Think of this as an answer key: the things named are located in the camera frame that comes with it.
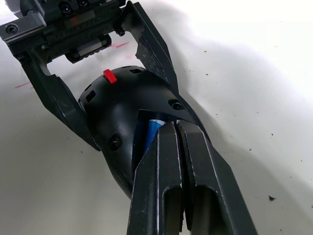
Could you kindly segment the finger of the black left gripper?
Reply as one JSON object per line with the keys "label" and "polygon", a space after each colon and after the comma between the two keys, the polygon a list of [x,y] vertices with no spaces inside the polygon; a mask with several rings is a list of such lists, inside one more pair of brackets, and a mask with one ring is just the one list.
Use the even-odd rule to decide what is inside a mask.
{"label": "finger of the black left gripper", "polygon": [[119,26],[136,40],[135,56],[145,69],[165,80],[178,93],[177,75],[167,44],[140,3],[126,3],[119,17]]}
{"label": "finger of the black left gripper", "polygon": [[19,61],[44,107],[73,133],[99,151],[100,147],[72,92],[60,77],[49,72],[47,53],[28,49],[23,56],[25,58]]}

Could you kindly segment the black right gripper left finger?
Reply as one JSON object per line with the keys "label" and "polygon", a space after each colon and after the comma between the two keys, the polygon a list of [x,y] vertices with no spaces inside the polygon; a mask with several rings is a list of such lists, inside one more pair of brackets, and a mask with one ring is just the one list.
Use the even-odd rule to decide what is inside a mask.
{"label": "black right gripper left finger", "polygon": [[183,189],[178,134],[173,122],[158,129],[135,171],[127,233],[178,235]]}

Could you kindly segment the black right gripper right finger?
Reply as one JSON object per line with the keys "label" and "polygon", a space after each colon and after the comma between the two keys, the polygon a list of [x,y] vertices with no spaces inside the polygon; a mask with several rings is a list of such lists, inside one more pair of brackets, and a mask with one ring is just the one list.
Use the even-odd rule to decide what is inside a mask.
{"label": "black right gripper right finger", "polygon": [[193,235],[255,235],[231,167],[196,125],[178,123],[189,180],[187,228]]}

